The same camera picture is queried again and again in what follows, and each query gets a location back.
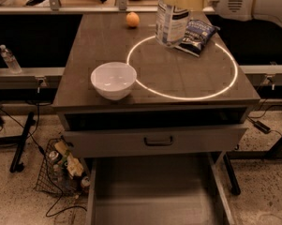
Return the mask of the clear plastic water bottle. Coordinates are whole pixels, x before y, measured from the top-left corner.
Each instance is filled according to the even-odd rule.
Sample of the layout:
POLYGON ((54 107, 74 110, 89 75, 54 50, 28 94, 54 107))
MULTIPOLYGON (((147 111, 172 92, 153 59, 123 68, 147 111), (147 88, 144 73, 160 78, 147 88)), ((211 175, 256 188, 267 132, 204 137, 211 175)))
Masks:
POLYGON ((179 8, 177 0, 158 0, 156 12, 156 40, 169 48, 179 45, 189 21, 189 11, 179 8))

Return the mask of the grey drawer cabinet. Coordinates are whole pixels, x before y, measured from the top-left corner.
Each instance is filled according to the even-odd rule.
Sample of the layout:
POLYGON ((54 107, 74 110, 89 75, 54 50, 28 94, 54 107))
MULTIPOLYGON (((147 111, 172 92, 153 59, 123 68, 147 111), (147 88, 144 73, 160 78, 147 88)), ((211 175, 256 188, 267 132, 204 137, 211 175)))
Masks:
MULTIPOLYGON (((53 107, 65 131, 244 125, 259 95, 219 37, 199 57, 156 42, 155 15, 129 29, 121 13, 82 17, 53 107), (95 68, 131 65, 137 80, 120 100, 102 97, 91 84, 95 68)), ((210 154, 217 171, 229 151, 210 154)))

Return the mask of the small water bottle on ledge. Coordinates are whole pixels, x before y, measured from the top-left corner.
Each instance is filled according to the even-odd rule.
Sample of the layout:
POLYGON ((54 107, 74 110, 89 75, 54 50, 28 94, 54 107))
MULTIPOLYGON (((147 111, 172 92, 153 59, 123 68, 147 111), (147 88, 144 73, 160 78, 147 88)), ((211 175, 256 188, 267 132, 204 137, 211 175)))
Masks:
POLYGON ((11 73, 20 74, 22 72, 16 57, 5 45, 0 45, 0 54, 11 73))

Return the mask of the open middle drawer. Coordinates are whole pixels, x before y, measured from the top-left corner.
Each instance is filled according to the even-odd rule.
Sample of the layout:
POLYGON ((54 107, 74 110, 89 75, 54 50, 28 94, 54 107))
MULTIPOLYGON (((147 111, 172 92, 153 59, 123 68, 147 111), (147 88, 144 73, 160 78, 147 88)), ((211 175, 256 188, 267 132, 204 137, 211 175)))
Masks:
POLYGON ((93 161, 85 225, 236 225, 210 154, 93 161))

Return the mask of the dark blue chip bag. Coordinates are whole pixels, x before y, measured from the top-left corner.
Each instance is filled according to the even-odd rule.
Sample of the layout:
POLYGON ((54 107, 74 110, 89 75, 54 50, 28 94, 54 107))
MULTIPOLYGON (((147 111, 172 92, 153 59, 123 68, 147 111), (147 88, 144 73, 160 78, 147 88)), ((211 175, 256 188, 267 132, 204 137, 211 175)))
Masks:
POLYGON ((209 39, 219 30, 217 26, 201 20, 190 20, 185 36, 176 49, 199 57, 209 39))

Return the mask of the orange fruit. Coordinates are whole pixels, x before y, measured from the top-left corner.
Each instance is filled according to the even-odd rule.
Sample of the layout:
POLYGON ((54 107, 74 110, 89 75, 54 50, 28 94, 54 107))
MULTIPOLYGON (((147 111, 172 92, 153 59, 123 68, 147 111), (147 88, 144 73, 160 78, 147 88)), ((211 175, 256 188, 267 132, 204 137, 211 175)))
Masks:
POLYGON ((140 23, 140 17, 138 16, 137 13, 135 12, 129 12, 126 15, 126 24, 131 27, 131 28, 135 28, 139 25, 140 23))

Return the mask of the white bowl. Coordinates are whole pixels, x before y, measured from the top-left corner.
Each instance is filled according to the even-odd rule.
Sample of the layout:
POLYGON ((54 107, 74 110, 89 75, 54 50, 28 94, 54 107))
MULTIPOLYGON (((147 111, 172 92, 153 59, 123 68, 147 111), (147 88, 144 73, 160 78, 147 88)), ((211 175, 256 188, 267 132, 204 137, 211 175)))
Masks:
POLYGON ((134 67, 122 62, 109 62, 98 66, 90 76, 96 91, 109 100, 127 97, 137 80, 134 67))

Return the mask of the black power adapter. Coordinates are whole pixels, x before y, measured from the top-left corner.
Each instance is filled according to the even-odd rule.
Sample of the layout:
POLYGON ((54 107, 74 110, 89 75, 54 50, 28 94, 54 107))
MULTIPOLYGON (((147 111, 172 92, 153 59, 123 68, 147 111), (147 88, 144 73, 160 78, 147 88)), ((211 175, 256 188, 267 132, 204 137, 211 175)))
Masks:
POLYGON ((265 124, 263 124, 261 121, 255 121, 253 123, 253 126, 257 128, 259 131, 263 132, 264 134, 268 134, 271 129, 267 127, 265 124))

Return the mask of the crumpled yellow wrapper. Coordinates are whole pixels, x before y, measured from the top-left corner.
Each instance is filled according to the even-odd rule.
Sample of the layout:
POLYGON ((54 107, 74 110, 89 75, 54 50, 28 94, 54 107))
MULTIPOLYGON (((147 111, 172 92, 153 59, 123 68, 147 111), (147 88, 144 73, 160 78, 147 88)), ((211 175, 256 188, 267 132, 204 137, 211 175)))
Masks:
POLYGON ((80 161, 71 154, 67 156, 67 171, 71 176, 82 176, 83 166, 80 161))

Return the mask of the soda can in basket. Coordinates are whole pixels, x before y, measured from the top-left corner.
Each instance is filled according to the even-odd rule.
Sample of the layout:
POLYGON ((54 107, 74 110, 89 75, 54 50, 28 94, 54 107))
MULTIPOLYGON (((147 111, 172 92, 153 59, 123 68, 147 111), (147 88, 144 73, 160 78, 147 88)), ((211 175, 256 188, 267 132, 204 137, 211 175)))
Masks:
POLYGON ((60 160, 60 154, 57 151, 51 151, 49 153, 50 162, 55 164, 60 160))

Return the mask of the black table leg stand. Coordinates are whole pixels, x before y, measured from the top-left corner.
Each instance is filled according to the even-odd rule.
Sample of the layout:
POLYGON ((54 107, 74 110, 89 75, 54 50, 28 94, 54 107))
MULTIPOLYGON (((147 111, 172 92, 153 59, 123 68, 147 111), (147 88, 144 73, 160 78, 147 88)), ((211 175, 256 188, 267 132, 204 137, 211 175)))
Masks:
POLYGON ((11 173, 21 172, 23 170, 23 165, 20 163, 23 149, 25 147, 26 140, 30 131, 30 127, 34 125, 34 114, 32 112, 28 113, 25 125, 22 129, 22 134, 18 136, 0 137, 0 145, 16 144, 16 152, 14 158, 12 159, 9 171, 11 173))

